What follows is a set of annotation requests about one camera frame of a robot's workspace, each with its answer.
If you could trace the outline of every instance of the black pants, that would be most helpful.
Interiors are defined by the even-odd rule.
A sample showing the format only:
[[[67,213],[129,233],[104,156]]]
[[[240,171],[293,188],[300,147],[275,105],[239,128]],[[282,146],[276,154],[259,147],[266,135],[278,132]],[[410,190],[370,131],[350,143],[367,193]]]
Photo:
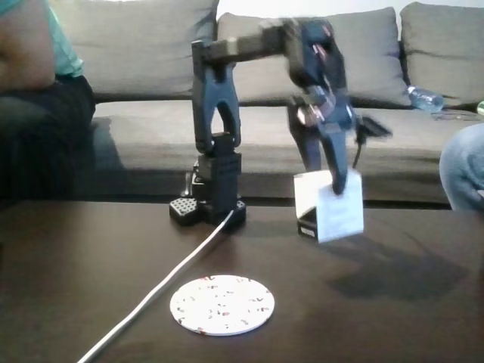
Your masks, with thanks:
[[[73,148],[94,111],[82,76],[58,77],[39,92],[0,94],[0,200],[70,199]]]

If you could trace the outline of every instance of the plastic bottle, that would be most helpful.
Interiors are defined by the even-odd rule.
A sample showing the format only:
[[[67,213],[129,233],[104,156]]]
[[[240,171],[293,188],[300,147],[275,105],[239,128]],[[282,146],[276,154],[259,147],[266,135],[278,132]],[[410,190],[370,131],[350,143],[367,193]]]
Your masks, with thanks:
[[[435,113],[444,108],[444,98],[434,92],[411,85],[407,89],[411,105],[420,110]]]

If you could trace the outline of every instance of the cable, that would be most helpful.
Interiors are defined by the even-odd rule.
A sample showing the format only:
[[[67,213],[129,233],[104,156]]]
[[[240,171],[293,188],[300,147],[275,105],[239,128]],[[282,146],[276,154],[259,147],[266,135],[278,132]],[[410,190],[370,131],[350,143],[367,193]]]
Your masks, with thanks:
[[[480,121],[479,115],[465,110],[442,110],[440,112],[431,113],[435,120],[442,119],[459,119],[461,121]]]
[[[353,169],[356,169],[356,165],[358,164],[358,160],[360,159],[362,147],[363,147],[362,144],[358,144],[358,150],[356,151],[355,160],[353,160],[353,166],[352,166]]]
[[[161,281],[152,291],[146,295],[146,297],[135,307],[135,309],[129,313],[117,326],[115,326],[111,331],[104,336],[99,342],[97,342],[91,350],[89,350],[77,363],[88,363],[90,362],[103,348],[107,346],[117,334],[121,333],[127,325],[133,321],[141,313],[141,310],[146,308],[150,303],[152,303],[153,297],[175,276],[175,274],[180,271],[187,263],[189,263],[203,248],[210,243],[210,241],[225,227],[228,220],[232,217],[234,211],[225,217],[225,219],[220,223],[220,225],[212,232],[212,234],[190,255],[188,255],[183,261],[181,261],[164,279]]]

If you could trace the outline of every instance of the jeans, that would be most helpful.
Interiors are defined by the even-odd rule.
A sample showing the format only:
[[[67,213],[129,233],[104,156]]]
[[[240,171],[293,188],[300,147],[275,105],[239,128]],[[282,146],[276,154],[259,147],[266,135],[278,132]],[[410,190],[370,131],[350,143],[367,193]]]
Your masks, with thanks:
[[[82,76],[57,77],[38,92],[0,94],[0,200],[70,199],[72,152],[94,111]]]
[[[447,143],[440,178],[453,210],[484,212],[484,123],[462,129]]]

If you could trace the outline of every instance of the white wall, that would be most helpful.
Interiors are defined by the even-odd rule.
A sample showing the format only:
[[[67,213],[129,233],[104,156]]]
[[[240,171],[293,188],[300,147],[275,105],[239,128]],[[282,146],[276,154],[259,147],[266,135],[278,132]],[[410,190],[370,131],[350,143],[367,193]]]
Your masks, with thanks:
[[[397,12],[414,0],[220,0],[218,16],[225,12],[257,17],[327,16],[393,6]],[[424,4],[484,8],[484,0],[420,0]]]

